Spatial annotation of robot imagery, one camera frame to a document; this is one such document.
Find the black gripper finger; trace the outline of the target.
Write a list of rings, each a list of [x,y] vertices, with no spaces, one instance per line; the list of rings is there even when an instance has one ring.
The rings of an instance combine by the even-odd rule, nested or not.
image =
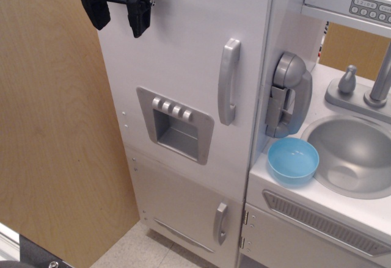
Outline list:
[[[155,0],[127,0],[128,21],[134,38],[139,38],[149,27]]]
[[[105,0],[81,0],[81,2],[96,29],[100,31],[110,22],[109,7]]]

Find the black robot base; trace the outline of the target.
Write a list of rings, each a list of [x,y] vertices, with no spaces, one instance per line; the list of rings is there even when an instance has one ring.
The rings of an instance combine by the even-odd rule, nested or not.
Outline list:
[[[49,267],[59,267],[59,268],[70,268],[71,264],[65,262],[63,259],[60,259],[56,255],[37,245],[33,241],[24,237],[22,234],[19,235],[20,241],[20,260],[4,260],[1,261],[1,268],[29,268],[29,267],[39,267],[39,268],[49,268]]]

